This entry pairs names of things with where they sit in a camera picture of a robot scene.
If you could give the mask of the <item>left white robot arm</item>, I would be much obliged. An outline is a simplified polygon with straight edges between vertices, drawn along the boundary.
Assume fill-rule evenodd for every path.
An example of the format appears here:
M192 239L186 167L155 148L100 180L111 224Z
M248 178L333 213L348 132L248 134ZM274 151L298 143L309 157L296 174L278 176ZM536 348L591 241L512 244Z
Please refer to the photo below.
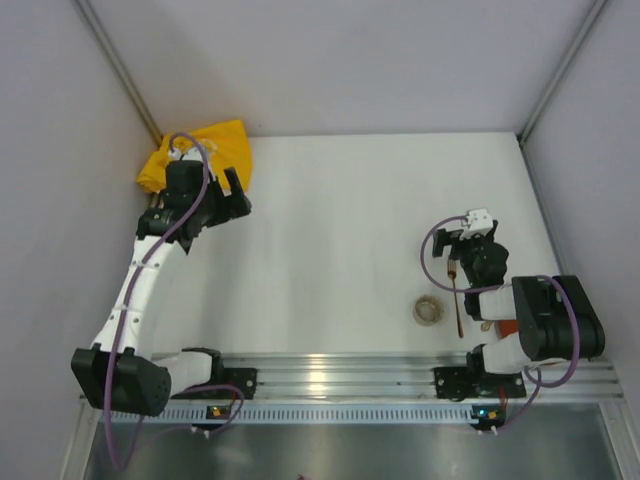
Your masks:
M94 408L157 417L170 398L224 382L221 355L190 347L155 361L158 319L179 267L208 228L245 217L251 203L235 168L227 183L197 160L172 161L159 203L139 218L131 263L115 305L88 348L78 348L72 372Z

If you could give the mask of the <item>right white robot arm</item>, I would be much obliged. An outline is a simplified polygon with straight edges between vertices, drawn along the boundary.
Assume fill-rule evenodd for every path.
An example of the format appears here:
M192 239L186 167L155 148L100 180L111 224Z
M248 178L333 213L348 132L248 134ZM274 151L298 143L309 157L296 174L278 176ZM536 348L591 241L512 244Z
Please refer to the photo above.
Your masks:
M574 275L515 276L508 280L508 250L495 241L496 227L482 233L438 229L432 256L446 248L469 287L466 313L476 321L515 323L515 331L467 354L473 372L516 374L562 360L573 372L580 359L604 353L606 336L580 280Z

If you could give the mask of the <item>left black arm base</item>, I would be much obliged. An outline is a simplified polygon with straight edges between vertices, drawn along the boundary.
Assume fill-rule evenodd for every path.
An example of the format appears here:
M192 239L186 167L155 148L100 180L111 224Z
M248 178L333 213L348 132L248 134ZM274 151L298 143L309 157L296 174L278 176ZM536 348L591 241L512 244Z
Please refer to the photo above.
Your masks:
M255 368L223 367L214 371L207 382L188 387L188 390L192 391L197 387L203 386L231 385L239 389L246 399L251 400L256 392L257 376L258 370ZM224 389L192 391L191 393L179 393L173 396L173 399L186 400L230 400L232 398L238 398L238 394Z

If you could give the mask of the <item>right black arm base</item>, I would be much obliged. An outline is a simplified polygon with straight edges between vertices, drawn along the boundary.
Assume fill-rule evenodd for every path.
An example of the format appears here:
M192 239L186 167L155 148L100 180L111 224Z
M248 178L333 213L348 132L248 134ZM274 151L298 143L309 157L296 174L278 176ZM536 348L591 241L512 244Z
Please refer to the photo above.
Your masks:
M461 402L466 399L520 399L527 396L521 374L489 374L472 372L463 366L433 369L436 396Z

